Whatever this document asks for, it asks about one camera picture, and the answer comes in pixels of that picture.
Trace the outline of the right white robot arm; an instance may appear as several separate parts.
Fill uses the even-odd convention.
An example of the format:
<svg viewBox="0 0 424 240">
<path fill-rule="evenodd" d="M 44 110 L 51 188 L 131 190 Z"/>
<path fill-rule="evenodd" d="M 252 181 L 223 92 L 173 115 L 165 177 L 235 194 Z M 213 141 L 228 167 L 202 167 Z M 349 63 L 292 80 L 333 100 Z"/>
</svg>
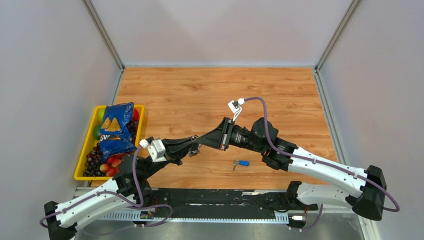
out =
<svg viewBox="0 0 424 240">
<path fill-rule="evenodd" d="M 382 219 L 387 184 L 381 168 L 370 165 L 363 169 L 325 159 L 279 138 L 278 133 L 264 117 L 255 121 L 250 130 L 225 117 L 217 128 L 195 137 L 194 142 L 220 151 L 235 146 L 257 152 L 262 162 L 274 170 L 309 175 L 327 183 L 318 186 L 292 182 L 285 195 L 286 204 L 292 209 L 303 204 L 327 204 L 352 209 L 369 220 Z"/>
</svg>

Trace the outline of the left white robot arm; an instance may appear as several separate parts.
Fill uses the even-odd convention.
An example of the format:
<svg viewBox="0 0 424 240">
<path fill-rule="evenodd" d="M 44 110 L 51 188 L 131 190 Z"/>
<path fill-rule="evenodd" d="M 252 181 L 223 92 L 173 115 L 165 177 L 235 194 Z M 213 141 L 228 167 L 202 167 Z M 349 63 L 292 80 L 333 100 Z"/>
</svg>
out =
<svg viewBox="0 0 424 240">
<path fill-rule="evenodd" d="M 71 240 L 76 233 L 103 216 L 121 209 L 147 210 L 172 207 L 151 204 L 153 193 L 148 178 L 168 164 L 181 165 L 187 155 L 196 155 L 198 136 L 180 139 L 142 139 L 138 148 L 126 156 L 119 172 L 99 187 L 71 199 L 44 205 L 45 216 L 39 224 L 51 240 Z"/>
</svg>

